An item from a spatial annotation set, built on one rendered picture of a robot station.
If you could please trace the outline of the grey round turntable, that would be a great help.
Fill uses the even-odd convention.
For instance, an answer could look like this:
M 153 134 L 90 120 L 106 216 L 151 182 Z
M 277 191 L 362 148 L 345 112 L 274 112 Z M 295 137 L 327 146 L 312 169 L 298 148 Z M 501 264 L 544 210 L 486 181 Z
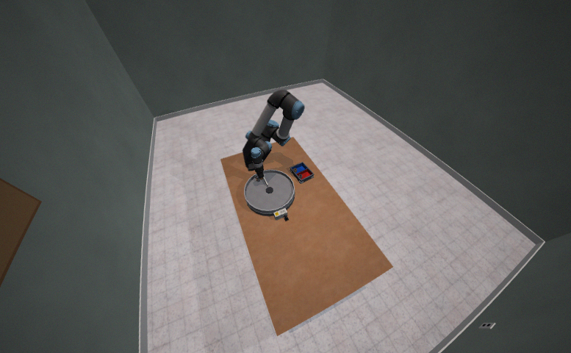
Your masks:
M 257 182 L 254 174 L 245 184 L 245 199 L 256 214 L 273 216 L 275 220 L 284 217 L 288 221 L 287 209 L 295 198 L 295 186 L 291 178 L 282 171 L 265 170 L 264 177 Z M 245 194 L 246 192 L 246 194 Z

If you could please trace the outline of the red and blue divided bin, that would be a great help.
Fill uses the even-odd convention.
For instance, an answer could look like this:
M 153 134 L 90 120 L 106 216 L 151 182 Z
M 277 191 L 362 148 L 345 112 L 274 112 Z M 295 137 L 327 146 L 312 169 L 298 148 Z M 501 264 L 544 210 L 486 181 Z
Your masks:
M 293 170 L 297 168 L 297 172 L 295 173 Z M 305 165 L 304 162 L 301 162 L 297 165 L 290 167 L 290 172 L 295 176 L 295 178 L 302 184 L 305 181 L 314 178 L 314 173 Z M 302 175 L 300 179 L 299 174 Z

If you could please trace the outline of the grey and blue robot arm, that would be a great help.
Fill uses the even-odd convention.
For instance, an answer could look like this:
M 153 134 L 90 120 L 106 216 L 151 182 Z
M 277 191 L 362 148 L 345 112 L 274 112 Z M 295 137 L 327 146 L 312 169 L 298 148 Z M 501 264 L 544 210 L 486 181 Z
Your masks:
M 280 128 L 277 122 L 270 120 L 279 107 L 283 109 Z M 255 146 L 251 150 L 253 163 L 260 164 L 262 157 L 272 149 L 271 138 L 281 146 L 290 140 L 292 123 L 301 117 L 303 111 L 304 104 L 287 90 L 278 90 L 269 97 L 254 128 L 245 135 L 245 138 Z

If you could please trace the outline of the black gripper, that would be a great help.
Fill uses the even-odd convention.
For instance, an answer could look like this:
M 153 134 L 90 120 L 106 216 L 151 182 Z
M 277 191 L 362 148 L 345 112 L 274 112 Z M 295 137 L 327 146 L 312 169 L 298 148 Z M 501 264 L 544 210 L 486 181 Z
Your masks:
M 260 164 L 249 164 L 247 165 L 248 171 L 254 171 L 256 173 L 258 173 L 256 175 L 256 179 L 258 182 L 260 182 L 260 178 L 264 177 L 263 171 L 264 171 L 264 167 L 263 167 L 263 163 L 261 162 Z

